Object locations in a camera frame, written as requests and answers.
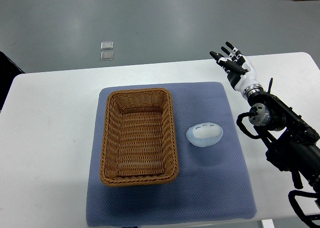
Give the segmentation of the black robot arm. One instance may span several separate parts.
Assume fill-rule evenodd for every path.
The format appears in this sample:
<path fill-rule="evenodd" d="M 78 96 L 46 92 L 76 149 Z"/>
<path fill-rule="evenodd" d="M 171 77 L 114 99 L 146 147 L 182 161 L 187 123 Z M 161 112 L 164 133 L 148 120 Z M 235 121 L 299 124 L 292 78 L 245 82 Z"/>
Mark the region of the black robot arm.
<path fill-rule="evenodd" d="M 280 98 L 263 89 L 252 63 L 239 49 L 226 42 L 221 50 L 223 54 L 209 54 L 250 105 L 248 112 L 238 115 L 237 126 L 249 138 L 262 140 L 268 162 L 291 173 L 295 189 L 288 193 L 290 205 L 308 227 L 318 227 L 319 214 L 306 215 L 296 197 L 320 203 L 320 149 L 316 146 L 320 135 Z"/>

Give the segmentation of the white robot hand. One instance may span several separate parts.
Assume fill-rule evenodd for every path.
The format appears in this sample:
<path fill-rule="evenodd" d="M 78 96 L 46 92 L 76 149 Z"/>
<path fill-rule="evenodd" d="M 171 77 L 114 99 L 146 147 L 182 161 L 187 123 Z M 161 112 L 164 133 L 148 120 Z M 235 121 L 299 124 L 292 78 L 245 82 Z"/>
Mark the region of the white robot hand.
<path fill-rule="evenodd" d="M 226 42 L 225 45 L 228 49 L 221 47 L 221 50 L 227 55 L 227 58 L 214 51 L 210 51 L 209 54 L 227 73 L 227 79 L 232 88 L 239 92 L 246 92 L 249 86 L 260 86 L 257 81 L 257 73 L 250 60 L 230 42 Z"/>

